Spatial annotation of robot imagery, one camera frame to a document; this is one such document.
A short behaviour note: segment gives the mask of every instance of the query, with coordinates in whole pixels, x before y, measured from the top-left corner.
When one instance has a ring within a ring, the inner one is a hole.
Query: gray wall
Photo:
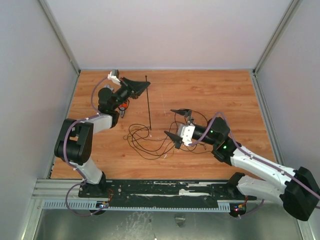
[[[258,73],[284,160],[320,185],[320,1],[302,1]],[[320,239],[320,210],[310,224]]]
[[[82,69],[252,69],[291,0],[47,2]]]
[[[0,238],[17,239],[76,80],[36,0],[0,3]]]

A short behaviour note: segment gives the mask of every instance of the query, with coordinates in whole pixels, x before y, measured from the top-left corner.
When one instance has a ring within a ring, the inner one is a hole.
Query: wood surface
[[[80,119],[95,114],[90,97],[94,86],[109,71],[83,71],[78,80],[69,118]],[[145,75],[151,82],[148,88],[151,111],[149,138],[163,139],[174,121],[170,109],[192,109],[210,119],[215,112],[224,112],[236,140],[253,152],[274,161],[274,155],[267,131],[261,117],[251,77],[247,71],[234,70],[147,70],[120,71],[120,77],[144,81]],[[98,105],[98,87],[94,104]],[[195,123],[204,125],[206,121],[199,114],[193,114]],[[132,124],[149,125],[147,94],[139,99],[131,99],[124,118],[112,129],[97,133],[93,137],[92,159],[107,178],[115,179],[228,179],[235,172],[244,172],[233,166],[217,161],[210,152],[195,154],[172,149],[167,155],[156,160],[143,159],[132,149],[124,136]],[[160,142],[141,141],[148,149],[157,149]],[[203,152],[198,146],[195,152]],[[66,163],[57,158],[51,178],[80,178]]]

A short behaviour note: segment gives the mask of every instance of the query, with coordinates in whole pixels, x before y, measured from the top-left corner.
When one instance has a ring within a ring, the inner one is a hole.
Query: white panel
[[[259,73],[284,160],[320,185],[320,1],[304,0]],[[320,239],[320,210],[311,215]]]
[[[290,0],[47,0],[81,69],[252,69]]]
[[[0,3],[0,235],[18,239],[76,73],[36,0]]]

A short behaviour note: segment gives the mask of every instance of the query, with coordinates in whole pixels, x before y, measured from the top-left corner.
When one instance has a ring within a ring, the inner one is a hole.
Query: white paint mark
[[[167,114],[166,114],[166,108],[165,108],[165,103],[164,103],[164,96],[162,95],[162,92],[161,92],[161,99],[162,99],[164,115],[166,116]]]

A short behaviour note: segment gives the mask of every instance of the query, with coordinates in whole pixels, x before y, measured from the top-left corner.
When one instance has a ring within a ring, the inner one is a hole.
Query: white wall
[[[36,0],[0,3],[0,238],[15,240],[53,156],[75,84]]]
[[[320,185],[320,1],[304,0],[258,74],[287,165]],[[320,239],[320,210],[310,218]]]
[[[47,0],[81,69],[252,69],[290,0]]]

